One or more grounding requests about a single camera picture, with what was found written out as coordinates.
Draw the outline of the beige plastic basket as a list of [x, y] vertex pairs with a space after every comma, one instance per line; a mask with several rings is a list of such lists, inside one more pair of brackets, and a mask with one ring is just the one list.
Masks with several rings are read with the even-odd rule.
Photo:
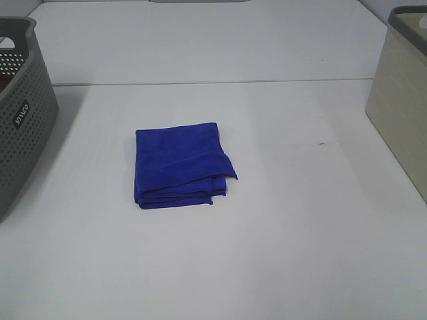
[[366, 114], [407, 172], [426, 171], [426, 6], [391, 10]]

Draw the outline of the grey perforated plastic basket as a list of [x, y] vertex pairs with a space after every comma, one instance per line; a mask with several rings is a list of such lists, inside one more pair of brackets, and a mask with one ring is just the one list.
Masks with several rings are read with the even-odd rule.
[[37, 164], [51, 135], [59, 106], [28, 17], [2, 17], [1, 37], [1, 218]]

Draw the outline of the blue towel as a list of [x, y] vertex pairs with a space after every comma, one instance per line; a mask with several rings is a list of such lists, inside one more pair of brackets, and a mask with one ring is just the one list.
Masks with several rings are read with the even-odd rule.
[[134, 200], [142, 209], [211, 204], [237, 177], [214, 122], [135, 132]]

